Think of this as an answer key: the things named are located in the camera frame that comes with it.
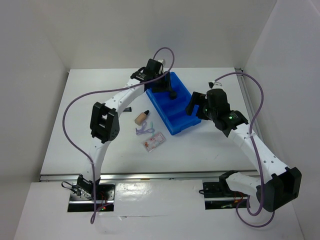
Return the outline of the beige foundation bottle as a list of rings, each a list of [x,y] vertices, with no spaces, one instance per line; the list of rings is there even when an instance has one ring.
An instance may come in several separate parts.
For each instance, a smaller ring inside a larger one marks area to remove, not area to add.
[[[146,110],[142,113],[140,113],[134,120],[135,124],[137,124],[138,126],[141,126],[143,121],[145,121],[149,115],[150,111]]]

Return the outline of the black mascara tube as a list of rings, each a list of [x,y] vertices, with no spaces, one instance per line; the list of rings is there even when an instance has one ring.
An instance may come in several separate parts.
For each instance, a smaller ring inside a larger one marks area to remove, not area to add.
[[[127,107],[124,109],[125,112],[132,112],[132,108],[131,107]]]

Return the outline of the clear packet of samples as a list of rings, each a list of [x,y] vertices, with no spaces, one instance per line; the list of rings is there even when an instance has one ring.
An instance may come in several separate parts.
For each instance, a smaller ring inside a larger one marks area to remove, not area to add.
[[[161,132],[155,133],[152,137],[142,142],[142,145],[149,153],[166,141],[165,136]]]

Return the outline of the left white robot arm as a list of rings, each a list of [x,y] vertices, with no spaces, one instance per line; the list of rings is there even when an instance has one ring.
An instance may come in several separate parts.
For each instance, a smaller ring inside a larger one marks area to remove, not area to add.
[[[98,185],[106,151],[120,133],[120,115],[148,89],[156,92],[172,91],[170,74],[165,73],[163,60],[149,59],[145,67],[130,76],[123,90],[109,100],[93,105],[90,119],[92,142],[87,154],[90,166],[77,179],[77,186],[86,199],[92,200],[99,193]]]

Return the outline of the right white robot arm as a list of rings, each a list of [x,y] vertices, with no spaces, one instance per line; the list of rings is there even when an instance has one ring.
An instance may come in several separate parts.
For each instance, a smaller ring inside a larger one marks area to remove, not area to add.
[[[256,197],[263,209],[274,212],[299,195],[302,173],[279,160],[250,128],[249,121],[238,110],[232,110],[227,94],[221,88],[207,93],[193,92],[185,111],[212,121],[229,140],[238,146],[254,165],[260,179],[230,170],[219,177],[218,190],[223,196],[241,192]]]

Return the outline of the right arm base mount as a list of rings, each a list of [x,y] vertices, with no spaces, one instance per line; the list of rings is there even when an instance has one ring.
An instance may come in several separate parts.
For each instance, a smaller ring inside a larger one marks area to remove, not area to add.
[[[223,191],[219,182],[203,182],[202,189],[198,191],[204,197],[206,210],[227,210],[246,208],[246,194],[235,191]]]

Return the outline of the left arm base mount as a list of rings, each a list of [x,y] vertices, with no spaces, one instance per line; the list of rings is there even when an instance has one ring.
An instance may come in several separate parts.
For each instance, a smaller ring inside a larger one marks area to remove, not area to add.
[[[75,184],[63,181],[61,186],[70,191],[69,213],[93,212],[94,199]],[[115,184],[101,184],[97,187],[96,205],[99,212],[113,212],[115,199]]]

